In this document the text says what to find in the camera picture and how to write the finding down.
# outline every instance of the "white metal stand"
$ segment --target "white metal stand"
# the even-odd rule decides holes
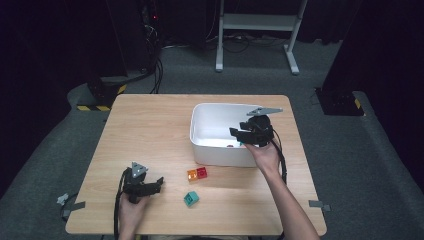
[[[308,0],[302,0],[297,15],[259,15],[259,14],[224,14],[224,0],[221,0],[221,9],[219,17],[218,30],[218,48],[216,53],[216,71],[222,72],[223,63],[223,32],[224,29],[249,29],[249,30],[271,30],[271,31],[290,31],[290,41],[284,45],[283,51],[287,56],[292,74],[298,75],[299,68],[293,55],[293,47],[302,23],[303,13],[305,12]]]

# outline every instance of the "person's arm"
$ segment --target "person's arm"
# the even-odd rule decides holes
[[[280,159],[277,149],[272,144],[265,147],[255,147],[250,144],[245,146],[252,153],[256,165],[268,183],[280,214],[286,239],[319,239],[310,219],[281,178],[278,170]]]
[[[119,201],[119,240],[134,239],[149,199],[150,196],[142,197],[137,204],[133,204],[129,201],[129,195],[122,193]]]

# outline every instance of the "white plastic bin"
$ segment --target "white plastic bin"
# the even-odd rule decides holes
[[[261,106],[201,103],[193,109],[190,140],[194,159],[199,164],[233,167],[256,167],[252,154],[230,134],[229,128],[240,130],[246,114]]]

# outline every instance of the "light wood surface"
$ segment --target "light wood surface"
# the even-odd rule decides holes
[[[122,172],[136,161],[149,168],[145,182],[164,177],[138,229],[146,235],[280,235],[280,219],[257,168],[206,166],[208,177],[187,180],[195,162],[190,142],[193,108],[200,103],[240,103],[283,108],[271,114],[288,169],[288,187],[319,235],[327,228],[289,99],[279,95],[132,95],[117,97],[88,168],[66,230],[72,234],[113,234],[113,209]],[[196,191],[191,207],[184,196]]]

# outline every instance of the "gray carpet floor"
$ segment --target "gray carpet floor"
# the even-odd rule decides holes
[[[281,94],[291,101],[316,190],[332,211],[322,239],[424,239],[424,197],[403,166],[367,96],[355,92],[366,116],[324,115],[320,87],[340,44],[297,42],[300,75],[290,73],[281,43],[226,43],[224,70],[213,50],[163,49],[161,94]],[[128,84],[124,94],[149,93],[154,77]],[[0,200],[0,239],[100,239],[70,235],[57,198],[78,192],[109,112],[83,112],[76,104],[85,85],[68,99],[73,109],[34,151]]]

